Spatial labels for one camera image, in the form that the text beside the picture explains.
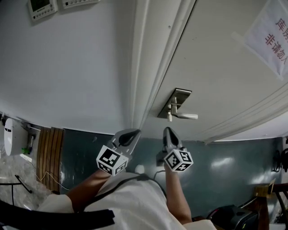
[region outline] door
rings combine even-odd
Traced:
[[[244,35],[266,0],[198,0],[180,39],[143,136],[162,138],[166,126],[183,140],[215,141],[287,111],[287,80],[281,81],[233,34]],[[198,120],[157,118],[175,88],[192,90],[179,109]]]

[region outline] human arm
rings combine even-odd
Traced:
[[[166,164],[164,167],[168,210],[181,224],[191,223],[191,211],[183,194],[178,173],[171,171]]]
[[[70,190],[66,195],[72,202],[74,212],[85,208],[86,204],[97,195],[110,176],[110,174],[99,169],[81,184]]]

